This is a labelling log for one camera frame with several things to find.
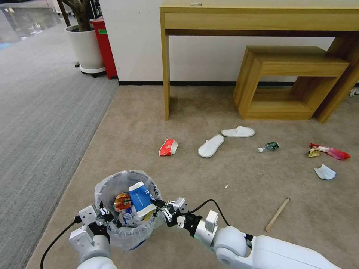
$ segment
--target wooden stool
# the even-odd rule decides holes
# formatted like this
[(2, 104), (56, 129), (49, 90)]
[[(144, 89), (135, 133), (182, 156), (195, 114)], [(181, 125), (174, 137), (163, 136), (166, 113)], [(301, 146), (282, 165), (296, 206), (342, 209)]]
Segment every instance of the wooden stool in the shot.
[[(247, 46), (233, 93), (241, 118), (310, 119), (349, 63), (315, 46)], [(257, 89), (261, 76), (298, 76), (291, 89)]]

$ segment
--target plastic bottle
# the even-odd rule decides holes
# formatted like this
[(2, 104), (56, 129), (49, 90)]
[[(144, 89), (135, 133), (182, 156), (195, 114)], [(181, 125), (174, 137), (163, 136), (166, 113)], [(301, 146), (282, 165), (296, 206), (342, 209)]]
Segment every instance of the plastic bottle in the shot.
[(279, 148), (278, 143), (270, 142), (268, 144), (265, 144), (262, 148), (258, 148), (257, 151), (259, 153), (261, 153), (263, 151), (275, 151), (277, 148)]

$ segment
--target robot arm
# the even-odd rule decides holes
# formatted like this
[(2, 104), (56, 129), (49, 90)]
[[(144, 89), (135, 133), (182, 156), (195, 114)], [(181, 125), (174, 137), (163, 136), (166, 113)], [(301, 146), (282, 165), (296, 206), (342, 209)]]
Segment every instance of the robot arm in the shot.
[[(189, 212), (184, 198), (153, 204), (164, 214), (168, 227), (178, 226), (202, 241), (224, 265), (238, 269), (340, 269), (318, 252), (269, 236), (252, 236), (227, 226), (218, 229), (218, 213), (210, 210), (206, 219)], [(80, 254), (77, 269), (117, 269), (110, 259), (110, 238), (106, 225), (113, 219), (105, 209), (89, 206), (79, 212), (83, 226), (70, 235)]]
[(318, 252), (269, 236), (252, 236), (227, 226), (218, 230), (218, 213), (210, 210), (202, 219), (188, 212), (184, 198), (154, 204), (166, 216), (169, 227), (186, 229), (192, 237), (212, 249), (220, 263), (238, 269), (340, 269)]

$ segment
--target white paper scrap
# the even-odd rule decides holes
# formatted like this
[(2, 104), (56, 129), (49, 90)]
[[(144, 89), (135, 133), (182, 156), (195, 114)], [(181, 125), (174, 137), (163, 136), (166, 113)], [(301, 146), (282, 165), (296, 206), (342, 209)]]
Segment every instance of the white paper scrap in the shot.
[(331, 180), (337, 174), (335, 171), (331, 170), (325, 164), (322, 164), (320, 168), (314, 168), (315, 172), (321, 179)]

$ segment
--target slipper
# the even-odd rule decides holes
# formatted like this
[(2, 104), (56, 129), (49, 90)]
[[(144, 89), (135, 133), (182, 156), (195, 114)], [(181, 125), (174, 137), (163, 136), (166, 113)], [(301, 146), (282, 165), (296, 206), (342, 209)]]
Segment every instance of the slipper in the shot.
[(224, 142), (224, 137), (221, 135), (215, 135), (210, 140), (206, 140), (206, 142), (199, 147), (198, 154), (201, 157), (209, 158), (212, 157), (213, 154), (216, 153), (217, 149)]
[(255, 131), (239, 125), (237, 128), (222, 130), (221, 134), (226, 137), (250, 137), (254, 136)]

